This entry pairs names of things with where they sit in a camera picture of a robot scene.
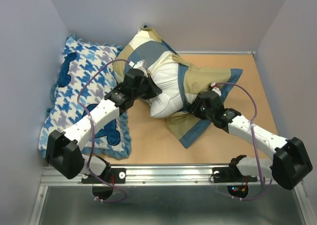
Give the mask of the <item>blue tan white patchwork pillow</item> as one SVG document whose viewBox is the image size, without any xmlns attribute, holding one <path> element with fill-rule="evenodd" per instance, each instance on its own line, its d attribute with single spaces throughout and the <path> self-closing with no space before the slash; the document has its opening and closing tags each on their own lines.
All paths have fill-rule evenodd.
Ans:
<svg viewBox="0 0 317 225">
<path fill-rule="evenodd" d="M 188 67 L 184 74 L 184 93 L 188 105 L 185 112 L 176 112 L 166 117 L 169 130 L 179 140 L 184 148 L 189 148 L 209 127 L 210 120 L 199 119 L 188 113 L 187 107 L 193 103 L 199 93 L 208 90 L 212 83 L 221 82 L 221 96 L 225 100 L 231 91 L 232 84 L 237 83 L 243 70 L 238 68 L 215 68 L 212 66 L 197 67 L 185 61 L 170 45 L 167 44 L 153 28 L 142 27 L 118 55 L 118 62 L 113 65 L 113 71 L 118 83 L 130 69 L 130 61 L 145 60 L 146 72 L 152 64 L 176 62 Z"/>
</svg>

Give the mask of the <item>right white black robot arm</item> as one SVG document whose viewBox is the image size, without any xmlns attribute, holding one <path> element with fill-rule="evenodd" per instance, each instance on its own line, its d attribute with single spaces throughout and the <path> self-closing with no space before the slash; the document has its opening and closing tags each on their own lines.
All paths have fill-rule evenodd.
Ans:
<svg viewBox="0 0 317 225">
<path fill-rule="evenodd" d="M 200 93 L 189 107 L 189 113 L 199 119 L 209 119 L 215 127 L 243 139 L 267 156 L 267 159 L 246 155 L 233 158 L 228 165 L 232 180 L 246 176 L 269 178 L 291 190 L 313 169 L 302 140 L 287 139 L 253 124 L 237 110 L 225 108 L 214 91 Z"/>
</svg>

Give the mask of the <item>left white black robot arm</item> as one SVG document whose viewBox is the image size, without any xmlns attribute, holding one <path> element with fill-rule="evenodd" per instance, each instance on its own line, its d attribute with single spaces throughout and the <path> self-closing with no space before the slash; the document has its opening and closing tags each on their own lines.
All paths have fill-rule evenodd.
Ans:
<svg viewBox="0 0 317 225">
<path fill-rule="evenodd" d="M 131 108 L 136 99 L 149 100 L 162 93 L 146 72 L 132 68 L 125 74 L 123 82 L 114 87 L 104 99 L 71 127 L 48 136 L 46 161 L 67 179 L 80 173 L 91 174 L 98 182 L 110 178 L 106 162 L 96 157 L 86 157 L 82 148 L 94 141 L 95 134 L 103 127 Z"/>
</svg>

